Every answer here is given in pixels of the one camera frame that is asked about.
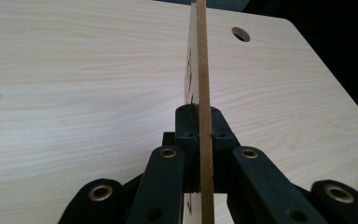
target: light wood desk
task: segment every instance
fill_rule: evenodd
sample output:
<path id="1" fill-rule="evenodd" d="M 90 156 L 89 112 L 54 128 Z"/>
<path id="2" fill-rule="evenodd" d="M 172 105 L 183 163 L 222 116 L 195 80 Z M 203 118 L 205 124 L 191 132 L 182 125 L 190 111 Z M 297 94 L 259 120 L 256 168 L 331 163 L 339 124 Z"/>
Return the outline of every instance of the light wood desk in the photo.
<path id="1" fill-rule="evenodd" d="M 140 174 L 183 104 L 189 7 L 0 0 L 0 223 L 56 223 L 97 178 Z M 358 189 L 358 107 L 288 21 L 208 10 L 212 105 L 309 189 Z M 231 33 L 238 26 L 250 42 Z M 217 223 L 229 223 L 217 195 Z"/>

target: wood grain surface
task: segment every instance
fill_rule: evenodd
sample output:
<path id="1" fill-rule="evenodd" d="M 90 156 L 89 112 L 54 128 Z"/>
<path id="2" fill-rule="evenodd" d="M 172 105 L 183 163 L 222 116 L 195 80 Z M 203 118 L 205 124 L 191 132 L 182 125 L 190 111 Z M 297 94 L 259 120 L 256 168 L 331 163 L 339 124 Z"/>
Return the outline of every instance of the wood grain surface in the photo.
<path id="1" fill-rule="evenodd" d="M 358 107 L 296 28 L 207 13 L 211 105 L 240 142 L 305 189 L 358 189 Z M 86 183 L 145 169 L 183 104 L 188 23 L 146 0 L 0 0 L 0 223 L 57 223 Z"/>

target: brass grommet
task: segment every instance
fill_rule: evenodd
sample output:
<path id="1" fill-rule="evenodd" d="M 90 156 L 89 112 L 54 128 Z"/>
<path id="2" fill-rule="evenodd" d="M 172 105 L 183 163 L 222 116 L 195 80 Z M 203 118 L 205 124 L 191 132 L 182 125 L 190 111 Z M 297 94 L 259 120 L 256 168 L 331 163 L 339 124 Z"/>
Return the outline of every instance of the brass grommet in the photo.
<path id="1" fill-rule="evenodd" d="M 353 196 L 347 192 L 345 189 L 335 186 L 335 185 L 327 185 L 324 187 L 325 193 L 330 196 L 332 199 L 339 201 L 341 203 L 353 203 Z"/>
<path id="2" fill-rule="evenodd" d="M 172 158 L 176 155 L 176 151 L 170 148 L 165 148 L 159 152 L 159 155 L 162 158 Z"/>
<path id="3" fill-rule="evenodd" d="M 258 153 L 256 151 L 251 150 L 251 149 L 245 149 L 242 152 L 242 156 L 246 157 L 246 158 L 249 158 L 249 159 L 254 159 L 254 158 L 258 157 Z"/>
<path id="4" fill-rule="evenodd" d="M 113 189 L 109 185 L 97 185 L 89 190 L 89 199 L 94 202 L 101 202 L 112 195 Z"/>

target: desk hole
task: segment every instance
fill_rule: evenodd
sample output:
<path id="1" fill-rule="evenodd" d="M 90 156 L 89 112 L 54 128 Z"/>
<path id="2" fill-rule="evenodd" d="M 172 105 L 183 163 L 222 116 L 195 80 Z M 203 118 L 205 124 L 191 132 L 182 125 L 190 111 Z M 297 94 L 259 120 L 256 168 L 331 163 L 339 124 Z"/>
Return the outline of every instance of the desk hole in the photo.
<path id="1" fill-rule="evenodd" d="M 241 29 L 240 27 L 233 27 L 231 29 L 231 32 L 232 34 L 234 34 L 235 37 L 237 37 L 237 39 L 239 39 L 242 42 L 249 42 L 251 40 L 249 34 L 243 29 Z"/>

